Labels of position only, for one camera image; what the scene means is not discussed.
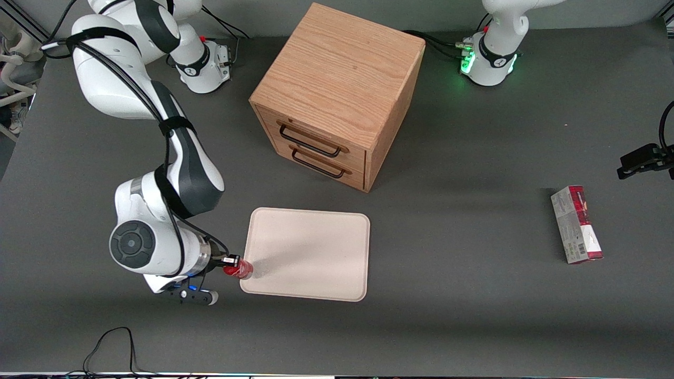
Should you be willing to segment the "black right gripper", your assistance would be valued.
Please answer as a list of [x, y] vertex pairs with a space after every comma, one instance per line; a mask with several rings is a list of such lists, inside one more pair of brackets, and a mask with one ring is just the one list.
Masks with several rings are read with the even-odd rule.
[[228, 255], [222, 251], [212, 251], [209, 260], [209, 271], [222, 266], [238, 266], [241, 257], [238, 255]]

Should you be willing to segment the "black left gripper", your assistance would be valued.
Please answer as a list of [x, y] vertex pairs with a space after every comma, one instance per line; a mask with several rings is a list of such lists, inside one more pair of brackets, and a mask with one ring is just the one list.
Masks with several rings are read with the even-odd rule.
[[631, 153], [625, 154], [620, 158], [622, 166], [617, 169], [618, 178], [624, 180], [638, 173], [652, 171], [654, 164], [659, 162], [656, 171], [666, 170], [671, 180], [674, 180], [673, 148], [667, 148], [666, 151], [661, 161], [660, 147], [654, 143], [644, 145], [634, 149]]

